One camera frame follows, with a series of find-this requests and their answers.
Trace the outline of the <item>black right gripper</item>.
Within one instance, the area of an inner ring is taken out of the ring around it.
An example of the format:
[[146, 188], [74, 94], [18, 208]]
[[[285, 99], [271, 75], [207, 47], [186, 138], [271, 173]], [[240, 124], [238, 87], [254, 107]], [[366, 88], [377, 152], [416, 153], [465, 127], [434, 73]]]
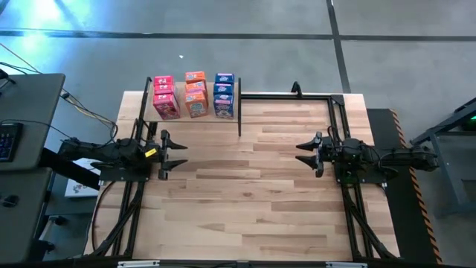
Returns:
[[300, 150], [316, 150], [316, 156], [296, 156], [295, 158], [315, 170], [315, 175], [320, 178], [324, 174], [324, 162], [335, 161], [335, 147], [336, 142], [332, 136], [322, 136], [322, 132], [316, 132], [311, 141], [296, 145], [296, 148]]

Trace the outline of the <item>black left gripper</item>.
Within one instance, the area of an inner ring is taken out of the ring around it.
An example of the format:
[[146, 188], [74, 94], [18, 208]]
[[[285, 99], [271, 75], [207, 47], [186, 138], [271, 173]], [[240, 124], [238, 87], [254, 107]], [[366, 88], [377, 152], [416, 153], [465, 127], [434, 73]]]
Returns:
[[[170, 133], [167, 130], [162, 130], [160, 144], [157, 144], [153, 140], [147, 140], [147, 162], [160, 165], [160, 168], [158, 170], [158, 179], [163, 181], [168, 180], [169, 171], [187, 162], [186, 159], [172, 160], [167, 162], [168, 160], [167, 150], [168, 150], [169, 138], [170, 138]], [[187, 149], [186, 146], [176, 144], [173, 141], [169, 141], [169, 148], [172, 150]]]

